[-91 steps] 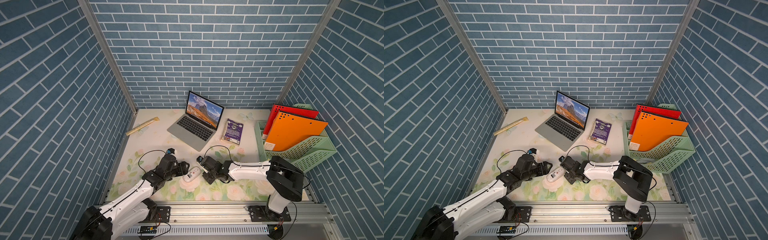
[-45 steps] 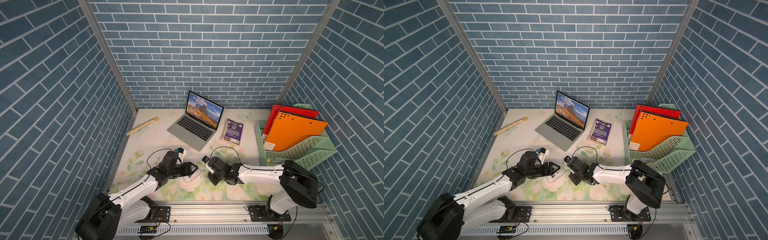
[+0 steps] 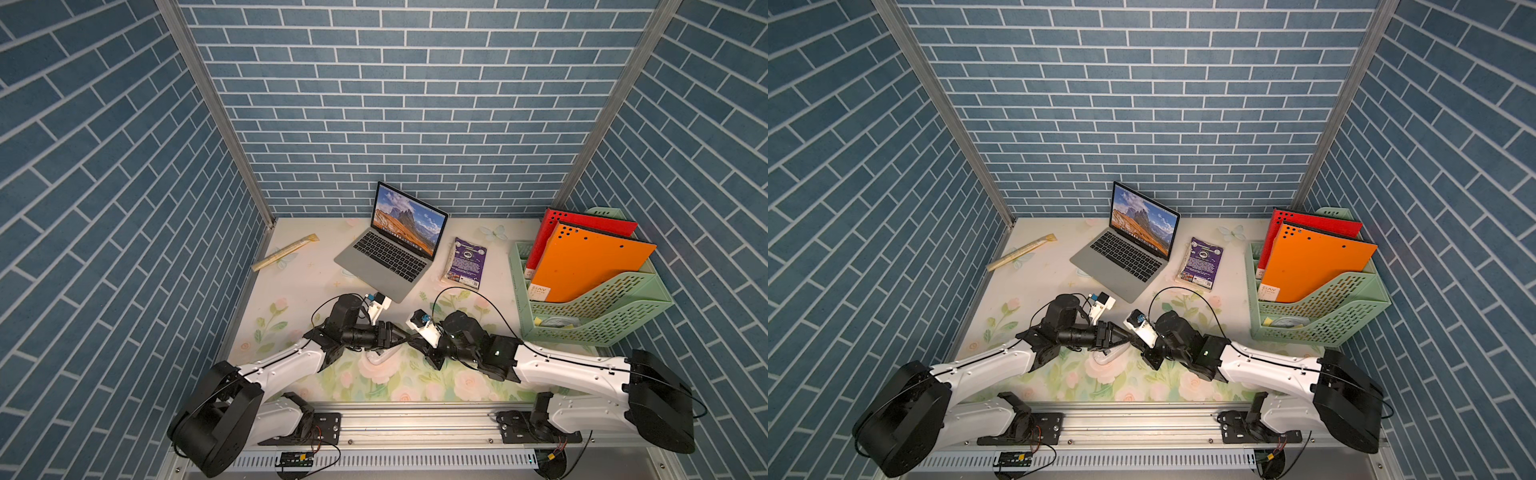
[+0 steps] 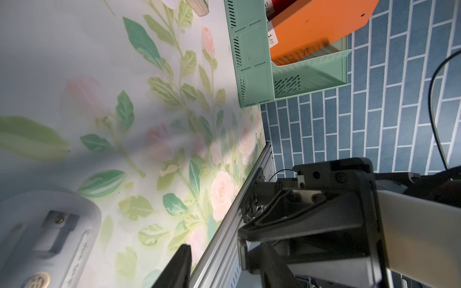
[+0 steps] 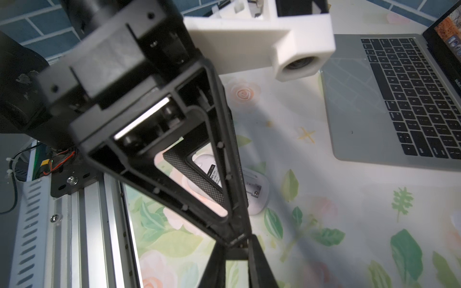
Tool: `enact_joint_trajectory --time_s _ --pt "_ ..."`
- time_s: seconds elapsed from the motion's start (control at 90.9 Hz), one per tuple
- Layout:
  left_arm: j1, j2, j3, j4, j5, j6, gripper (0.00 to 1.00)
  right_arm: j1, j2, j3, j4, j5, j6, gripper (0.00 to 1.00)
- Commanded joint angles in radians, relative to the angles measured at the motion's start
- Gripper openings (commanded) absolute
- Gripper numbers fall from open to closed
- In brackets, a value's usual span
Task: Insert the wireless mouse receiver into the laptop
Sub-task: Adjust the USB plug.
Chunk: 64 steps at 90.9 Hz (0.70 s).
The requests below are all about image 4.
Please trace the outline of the silver wireless mouse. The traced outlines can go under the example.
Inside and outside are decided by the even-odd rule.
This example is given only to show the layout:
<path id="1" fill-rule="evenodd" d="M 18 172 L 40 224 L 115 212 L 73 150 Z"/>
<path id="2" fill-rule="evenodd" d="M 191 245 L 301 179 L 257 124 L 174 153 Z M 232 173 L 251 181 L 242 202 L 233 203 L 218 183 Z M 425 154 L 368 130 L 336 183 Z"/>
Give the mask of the silver wireless mouse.
<path id="1" fill-rule="evenodd" d="M 75 288 L 102 225 L 77 194 L 29 191 L 1 201 L 1 287 Z"/>

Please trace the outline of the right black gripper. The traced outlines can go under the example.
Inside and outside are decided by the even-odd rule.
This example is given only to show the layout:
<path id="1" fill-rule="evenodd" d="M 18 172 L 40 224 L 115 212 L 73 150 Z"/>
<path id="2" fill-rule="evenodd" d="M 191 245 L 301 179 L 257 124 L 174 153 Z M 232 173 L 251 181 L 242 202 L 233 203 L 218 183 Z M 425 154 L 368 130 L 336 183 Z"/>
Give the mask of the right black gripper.
<path id="1" fill-rule="evenodd" d="M 265 288 L 387 288 L 385 241 L 372 162 L 301 164 L 275 181 L 277 194 L 237 233 L 241 268 Z"/>

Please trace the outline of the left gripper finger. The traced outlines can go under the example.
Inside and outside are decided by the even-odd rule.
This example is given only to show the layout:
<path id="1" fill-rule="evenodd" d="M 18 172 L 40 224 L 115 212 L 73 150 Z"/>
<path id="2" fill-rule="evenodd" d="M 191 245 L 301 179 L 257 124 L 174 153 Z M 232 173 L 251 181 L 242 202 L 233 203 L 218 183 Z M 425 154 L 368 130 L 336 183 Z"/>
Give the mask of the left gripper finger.
<path id="1" fill-rule="evenodd" d="M 152 288 L 188 288 L 192 268 L 191 246 L 182 244 Z"/>

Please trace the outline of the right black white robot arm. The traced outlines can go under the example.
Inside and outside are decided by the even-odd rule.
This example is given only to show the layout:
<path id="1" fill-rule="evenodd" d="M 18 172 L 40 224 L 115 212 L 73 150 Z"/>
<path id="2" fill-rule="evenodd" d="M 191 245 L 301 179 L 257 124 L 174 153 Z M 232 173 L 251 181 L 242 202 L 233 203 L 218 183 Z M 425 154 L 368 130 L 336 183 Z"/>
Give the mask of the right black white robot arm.
<path id="1" fill-rule="evenodd" d="M 461 169 L 376 174 L 368 158 L 257 176 L 241 205 L 243 270 L 265 288 L 389 288 L 393 274 L 461 285 Z"/>

